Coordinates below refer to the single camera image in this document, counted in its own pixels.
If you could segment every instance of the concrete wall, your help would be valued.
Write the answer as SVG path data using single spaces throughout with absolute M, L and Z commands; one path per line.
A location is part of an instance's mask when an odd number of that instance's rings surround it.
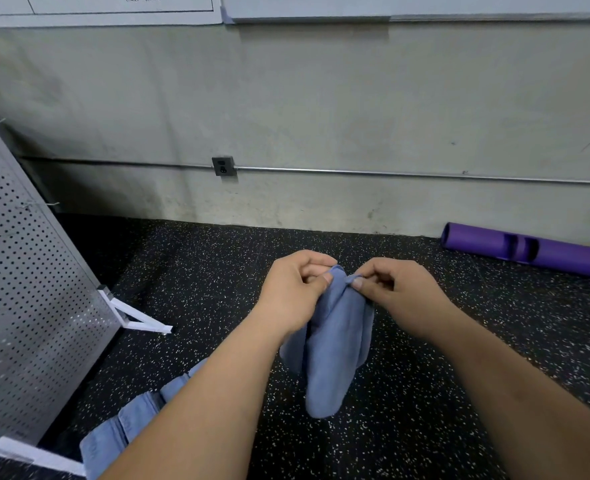
M 15 151 L 590 178 L 590 24 L 0 31 Z M 67 210 L 590 244 L 590 187 L 39 164 Z

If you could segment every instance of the blue towel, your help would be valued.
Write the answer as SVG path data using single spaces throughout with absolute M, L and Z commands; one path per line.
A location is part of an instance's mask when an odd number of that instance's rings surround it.
M 148 423 L 161 411 L 163 400 L 158 392 L 145 392 L 126 404 L 117 417 L 121 423 L 128 443 L 141 433 Z
M 307 325 L 292 334 L 279 355 L 293 372 L 306 370 L 306 411 L 313 418 L 332 416 L 342 405 L 355 370 L 369 354 L 375 311 L 351 288 L 357 276 L 333 266 L 333 282 L 317 301 Z
M 168 384 L 163 386 L 159 390 L 159 394 L 162 395 L 163 400 L 166 403 L 170 403 L 171 399 L 173 397 L 175 397 L 177 395 L 177 393 L 179 392 L 179 390 L 186 385 L 186 383 L 188 382 L 188 379 L 190 379 L 188 374 L 182 374 L 181 376 L 176 377 L 175 379 L 170 381 Z
M 126 445 L 126 435 L 116 416 L 104 421 L 88 433 L 79 443 L 86 478 L 97 480 L 126 449 Z
M 188 375 L 190 377 L 193 377 L 195 375 L 195 373 L 201 369 L 201 366 L 206 363 L 207 360 L 208 360 L 208 357 L 206 357 L 204 360 L 199 362 L 195 367 L 193 367 L 190 371 L 188 371 Z

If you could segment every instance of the folded towel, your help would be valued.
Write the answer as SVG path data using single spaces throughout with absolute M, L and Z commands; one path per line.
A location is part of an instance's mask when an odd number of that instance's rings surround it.
M 177 393 L 179 392 L 179 389 L 181 389 L 182 387 L 184 387 L 186 385 L 186 383 L 188 382 L 188 379 L 190 379 L 190 376 L 188 376 L 188 374 L 182 374 L 181 376 L 176 377 L 175 379 L 170 381 L 168 384 L 163 386 L 159 390 L 159 394 L 162 395 L 163 400 L 166 403 L 170 403 L 171 399 L 173 397 L 175 397 L 175 395 L 177 395 Z
M 291 371 L 307 373 L 306 410 L 313 418 L 332 416 L 341 407 L 369 354 L 375 314 L 371 302 L 351 288 L 357 276 L 346 276 L 341 266 L 330 273 L 333 281 L 313 317 L 279 349 Z
M 116 416 L 104 421 L 88 433 L 79 443 L 86 478 L 97 480 L 126 449 L 127 444 L 126 435 Z
M 163 400 L 158 392 L 145 392 L 126 404 L 117 417 L 128 443 L 141 433 L 148 423 L 161 411 Z
M 207 360 L 208 360 L 208 357 L 206 357 L 204 360 L 199 362 L 195 367 L 193 367 L 190 371 L 188 371 L 188 375 L 190 377 L 193 377 L 195 375 L 195 373 L 201 369 L 201 366 L 206 363 Z

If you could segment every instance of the forearm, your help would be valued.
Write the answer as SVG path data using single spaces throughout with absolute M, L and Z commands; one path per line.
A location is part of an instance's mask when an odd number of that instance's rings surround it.
M 590 479 L 590 409 L 490 331 L 453 314 L 433 343 L 453 364 L 509 475 Z
M 268 325 L 270 318 L 251 312 L 101 480 L 245 478 L 268 374 L 284 338 Z

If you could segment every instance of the purple tube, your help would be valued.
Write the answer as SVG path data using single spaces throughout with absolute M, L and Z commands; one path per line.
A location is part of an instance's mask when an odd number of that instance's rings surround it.
M 442 233 L 442 247 L 491 258 L 510 259 L 517 236 L 498 230 L 449 222 Z
M 526 253 L 515 261 L 590 276 L 590 246 L 527 236 L 518 240 L 525 243 Z
M 442 246 L 446 249 L 590 276 L 590 246 L 452 222 L 444 227 Z

